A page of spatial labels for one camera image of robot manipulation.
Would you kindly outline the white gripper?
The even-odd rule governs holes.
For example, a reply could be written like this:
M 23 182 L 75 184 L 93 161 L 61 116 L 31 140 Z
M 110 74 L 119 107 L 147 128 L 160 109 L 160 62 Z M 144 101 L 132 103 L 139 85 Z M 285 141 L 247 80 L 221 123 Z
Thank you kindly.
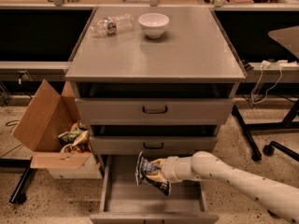
M 161 168 L 162 174 L 170 183 L 177 183 L 184 180 L 192 180 L 191 157 L 180 158 L 171 156 L 166 159 L 156 159 L 151 163 L 158 168 Z M 162 181 L 156 181 L 146 177 L 146 181 L 153 187 L 160 190 L 167 190 L 168 184 Z

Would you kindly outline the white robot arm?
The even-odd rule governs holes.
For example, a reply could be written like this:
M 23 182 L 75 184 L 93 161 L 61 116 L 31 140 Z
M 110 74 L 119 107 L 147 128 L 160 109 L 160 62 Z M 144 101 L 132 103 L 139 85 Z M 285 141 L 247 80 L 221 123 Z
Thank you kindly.
M 190 157 L 171 156 L 155 161 L 148 161 L 140 154 L 138 162 L 138 183 L 145 178 L 167 186 L 183 180 L 216 179 L 239 190 L 291 224 L 299 224 L 298 188 L 236 169 L 208 152 L 199 151 Z

